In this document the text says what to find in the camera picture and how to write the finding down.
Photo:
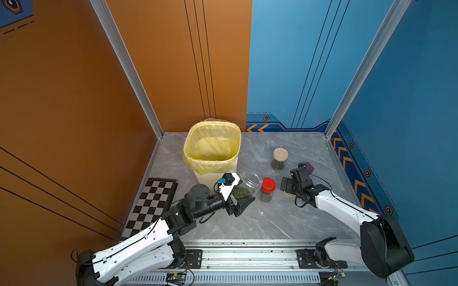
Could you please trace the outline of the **glass jar with tea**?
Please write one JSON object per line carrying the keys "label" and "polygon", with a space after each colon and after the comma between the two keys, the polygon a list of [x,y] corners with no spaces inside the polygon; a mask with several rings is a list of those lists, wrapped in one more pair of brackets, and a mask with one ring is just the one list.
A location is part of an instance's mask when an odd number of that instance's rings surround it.
{"label": "glass jar with tea", "polygon": [[262,186],[261,177],[252,170],[246,170],[240,173],[240,181],[231,192],[236,200],[253,197]]}

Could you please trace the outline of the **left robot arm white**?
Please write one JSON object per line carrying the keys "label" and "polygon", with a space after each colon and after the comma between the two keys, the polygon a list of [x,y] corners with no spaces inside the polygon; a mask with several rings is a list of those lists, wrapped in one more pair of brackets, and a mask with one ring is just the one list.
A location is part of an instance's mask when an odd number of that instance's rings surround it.
{"label": "left robot arm white", "polygon": [[238,217],[254,200],[250,194],[241,200],[222,193],[211,197],[206,185],[195,185],[145,230],[106,250],[80,253],[76,260],[76,283],[121,286],[155,269],[179,268],[187,255],[180,237],[197,226],[198,218],[220,209]]}

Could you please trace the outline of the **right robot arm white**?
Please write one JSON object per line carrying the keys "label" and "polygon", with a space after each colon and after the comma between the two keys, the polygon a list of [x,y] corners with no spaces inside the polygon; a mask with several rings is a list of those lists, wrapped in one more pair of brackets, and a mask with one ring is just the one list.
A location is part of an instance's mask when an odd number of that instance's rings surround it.
{"label": "right robot arm white", "polygon": [[338,262],[366,266],[379,278],[387,278],[415,261],[415,255],[397,219],[390,214],[377,214],[344,200],[324,181],[315,184],[305,166],[283,177],[280,189],[301,208],[311,206],[326,212],[351,228],[360,241],[338,241],[325,238],[315,246],[315,264],[321,268],[335,267]]}

